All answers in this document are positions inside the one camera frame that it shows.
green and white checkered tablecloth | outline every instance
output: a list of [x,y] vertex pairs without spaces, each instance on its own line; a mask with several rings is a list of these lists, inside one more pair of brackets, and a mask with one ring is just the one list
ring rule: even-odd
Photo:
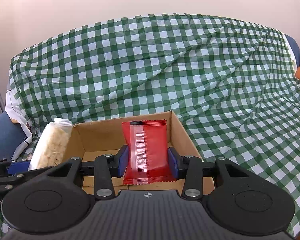
[[25,49],[10,86],[34,141],[73,123],[173,110],[206,161],[224,156],[289,192],[300,231],[300,80],[284,35],[201,15],[83,26]]

beige food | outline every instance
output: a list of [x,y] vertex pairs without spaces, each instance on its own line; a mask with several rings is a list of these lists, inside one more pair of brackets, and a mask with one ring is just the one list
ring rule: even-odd
[[44,129],[31,158],[29,170],[56,166],[61,163],[71,129],[49,123]]

crosshair symbol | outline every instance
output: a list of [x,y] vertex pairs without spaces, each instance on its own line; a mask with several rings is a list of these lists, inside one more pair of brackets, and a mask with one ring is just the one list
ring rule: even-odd
[[153,196],[153,194],[152,194],[152,193],[150,193],[150,192],[147,192],[146,194],[144,194],[144,196],[145,196],[146,198],[150,198],[150,197],[152,197],[152,196]]

blue sofa armrest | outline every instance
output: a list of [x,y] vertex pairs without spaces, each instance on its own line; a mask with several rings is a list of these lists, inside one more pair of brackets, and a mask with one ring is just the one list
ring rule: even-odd
[[6,112],[0,114],[0,159],[10,160],[16,148],[26,139],[19,123],[13,123]]

blue cushion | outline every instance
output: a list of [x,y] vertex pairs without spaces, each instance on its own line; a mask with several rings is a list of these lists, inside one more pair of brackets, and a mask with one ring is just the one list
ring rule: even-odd
[[293,51],[293,54],[296,58],[296,62],[297,62],[297,67],[300,67],[300,49],[298,44],[296,43],[296,41],[294,40],[294,38],[288,36],[287,34],[285,34],[287,37],[287,40],[289,42],[289,45]]
[[0,114],[0,159],[10,160],[25,139],[26,135],[20,124],[11,122],[6,112]]

